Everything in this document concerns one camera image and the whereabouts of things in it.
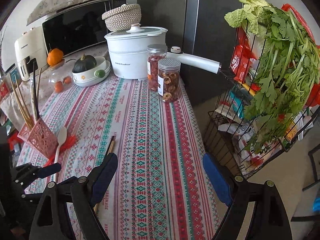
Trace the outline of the pink perforated utensil holder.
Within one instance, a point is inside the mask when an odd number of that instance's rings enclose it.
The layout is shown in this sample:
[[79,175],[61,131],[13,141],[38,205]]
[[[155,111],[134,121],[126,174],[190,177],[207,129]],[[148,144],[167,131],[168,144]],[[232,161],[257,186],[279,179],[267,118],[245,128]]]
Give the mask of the pink perforated utensil holder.
[[57,148],[57,137],[42,118],[37,120],[32,129],[24,124],[18,133],[18,137],[48,159],[54,155]]

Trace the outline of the white plastic spoon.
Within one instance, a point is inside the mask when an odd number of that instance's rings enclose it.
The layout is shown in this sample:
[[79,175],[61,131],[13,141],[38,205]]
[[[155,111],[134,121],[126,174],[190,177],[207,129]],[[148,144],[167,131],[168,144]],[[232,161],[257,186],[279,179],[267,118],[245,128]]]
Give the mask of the white plastic spoon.
[[61,127],[61,129],[58,133],[58,136],[57,136],[58,146],[57,146],[56,153],[55,153],[54,163],[57,162],[58,157],[59,157],[59,153],[60,153],[60,148],[66,142],[66,139],[67,139],[67,128],[65,126],[63,126],[63,127]]

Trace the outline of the long bamboo chopstick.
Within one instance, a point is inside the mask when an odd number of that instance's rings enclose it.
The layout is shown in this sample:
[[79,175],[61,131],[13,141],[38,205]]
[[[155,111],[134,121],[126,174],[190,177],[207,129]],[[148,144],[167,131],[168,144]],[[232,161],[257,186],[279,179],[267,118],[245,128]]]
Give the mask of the long bamboo chopstick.
[[37,102],[39,101],[39,89],[40,89],[40,80],[41,80],[42,68],[39,69],[39,74],[37,77],[37,84],[36,84],[36,98]]

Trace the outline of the black chopstick gold band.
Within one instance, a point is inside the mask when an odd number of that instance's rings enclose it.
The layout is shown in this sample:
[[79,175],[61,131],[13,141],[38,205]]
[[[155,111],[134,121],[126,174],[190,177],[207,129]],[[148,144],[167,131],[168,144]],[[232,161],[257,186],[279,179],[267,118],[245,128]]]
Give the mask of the black chopstick gold band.
[[36,75],[35,75],[35,62],[33,62],[33,88],[32,88],[32,102],[33,102],[33,115],[34,115],[34,122],[37,122],[39,118],[39,109],[38,109],[38,102],[37,102],[37,92],[36,92]]

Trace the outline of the white ceramic casserole dish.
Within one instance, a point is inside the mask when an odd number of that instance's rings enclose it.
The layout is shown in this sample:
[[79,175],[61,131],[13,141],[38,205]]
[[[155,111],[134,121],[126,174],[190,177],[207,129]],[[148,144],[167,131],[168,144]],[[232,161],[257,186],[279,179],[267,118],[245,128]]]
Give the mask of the white ceramic casserole dish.
[[111,63],[103,56],[95,57],[97,65],[84,72],[73,73],[73,81],[80,87],[89,87],[104,81],[111,71]]

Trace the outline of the orange fruit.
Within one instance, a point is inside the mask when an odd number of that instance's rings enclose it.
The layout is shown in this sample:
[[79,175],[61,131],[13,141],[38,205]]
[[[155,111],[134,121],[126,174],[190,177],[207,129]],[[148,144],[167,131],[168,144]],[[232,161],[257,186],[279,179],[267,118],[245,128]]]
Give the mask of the orange fruit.
[[49,66],[54,66],[62,61],[64,56],[63,51],[58,48],[51,49],[47,56],[47,63]]

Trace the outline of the dark green squash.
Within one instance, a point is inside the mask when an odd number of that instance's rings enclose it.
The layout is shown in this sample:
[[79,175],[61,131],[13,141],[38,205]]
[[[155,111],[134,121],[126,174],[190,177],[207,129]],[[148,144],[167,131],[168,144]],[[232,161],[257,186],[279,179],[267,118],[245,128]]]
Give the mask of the dark green squash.
[[95,68],[96,66],[97,66],[97,61],[95,57],[93,57],[92,55],[84,54],[82,55],[82,57],[80,57],[80,59],[78,59],[75,62],[74,67],[72,69],[72,73],[85,72],[87,70]]

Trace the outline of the cream air fryer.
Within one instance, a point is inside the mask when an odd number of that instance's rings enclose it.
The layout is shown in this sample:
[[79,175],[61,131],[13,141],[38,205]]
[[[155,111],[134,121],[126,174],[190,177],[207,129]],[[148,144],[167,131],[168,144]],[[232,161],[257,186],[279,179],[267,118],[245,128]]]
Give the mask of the cream air fryer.
[[33,67],[35,67],[35,75],[39,74],[40,69],[44,71],[48,68],[42,27],[33,27],[30,31],[24,32],[14,45],[17,68],[23,81],[29,80]]

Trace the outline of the red plastic bag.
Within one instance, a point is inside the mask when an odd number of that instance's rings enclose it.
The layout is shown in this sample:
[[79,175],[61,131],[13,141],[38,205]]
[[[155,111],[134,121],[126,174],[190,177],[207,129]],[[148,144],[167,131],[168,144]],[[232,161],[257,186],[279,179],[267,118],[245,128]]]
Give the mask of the red plastic bag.
[[285,86],[292,96],[305,107],[319,104],[319,46],[301,14],[288,3],[281,9],[290,16],[290,23],[297,36],[291,51],[292,73],[287,73]]

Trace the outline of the black microwave oven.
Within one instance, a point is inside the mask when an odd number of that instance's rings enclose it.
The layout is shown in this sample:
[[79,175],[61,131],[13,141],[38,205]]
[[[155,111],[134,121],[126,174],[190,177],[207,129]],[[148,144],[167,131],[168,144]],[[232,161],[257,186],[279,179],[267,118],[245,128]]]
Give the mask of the black microwave oven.
[[42,23],[47,51],[61,50],[64,55],[105,43],[107,29],[102,14],[126,0],[93,0],[59,10]]

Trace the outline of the jar of dried fruit rings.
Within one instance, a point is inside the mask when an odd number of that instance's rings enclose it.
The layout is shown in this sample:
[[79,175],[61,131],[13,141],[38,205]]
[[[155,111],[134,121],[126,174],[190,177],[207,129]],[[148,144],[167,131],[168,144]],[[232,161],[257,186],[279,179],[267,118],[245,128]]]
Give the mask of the jar of dried fruit rings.
[[178,98],[181,63],[176,59],[163,58],[158,62],[158,94],[163,102],[171,103]]

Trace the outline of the leafy green vegetables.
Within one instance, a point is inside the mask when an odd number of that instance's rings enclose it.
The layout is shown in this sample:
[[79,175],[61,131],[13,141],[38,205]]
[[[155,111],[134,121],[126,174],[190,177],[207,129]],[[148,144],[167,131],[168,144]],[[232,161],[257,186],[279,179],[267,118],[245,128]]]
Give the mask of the leafy green vegetables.
[[245,118],[256,120],[259,130],[249,144],[261,152],[287,133],[304,104],[299,103],[284,84],[284,75],[294,70],[291,51],[297,42],[289,14],[270,5],[259,20],[257,35],[265,41],[254,79],[260,90],[245,107]]

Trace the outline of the jar of red dried fruit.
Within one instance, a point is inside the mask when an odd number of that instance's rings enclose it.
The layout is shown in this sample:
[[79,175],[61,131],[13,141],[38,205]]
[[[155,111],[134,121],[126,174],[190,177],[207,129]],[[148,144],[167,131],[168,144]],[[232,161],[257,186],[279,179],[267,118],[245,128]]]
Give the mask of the jar of red dried fruit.
[[167,55],[168,48],[164,44],[150,44],[148,45],[147,58],[147,76],[148,87],[152,91],[158,89],[158,62]]

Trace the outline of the woven lidded basket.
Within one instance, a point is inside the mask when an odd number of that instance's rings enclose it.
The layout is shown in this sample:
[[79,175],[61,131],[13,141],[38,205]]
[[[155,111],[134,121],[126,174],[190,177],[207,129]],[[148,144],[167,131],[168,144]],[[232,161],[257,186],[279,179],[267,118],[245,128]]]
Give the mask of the woven lidded basket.
[[140,24],[142,13],[139,4],[123,4],[102,14],[109,31],[128,30],[133,24]]

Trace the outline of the grey refrigerator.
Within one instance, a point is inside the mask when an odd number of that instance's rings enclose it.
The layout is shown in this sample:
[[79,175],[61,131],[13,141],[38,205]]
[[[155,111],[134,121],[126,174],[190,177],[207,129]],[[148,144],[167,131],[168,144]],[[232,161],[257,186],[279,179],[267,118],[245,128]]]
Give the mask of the grey refrigerator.
[[229,67],[235,45],[235,29],[225,14],[241,7],[239,0],[137,0],[143,26],[163,27],[167,46],[184,53],[218,61]]

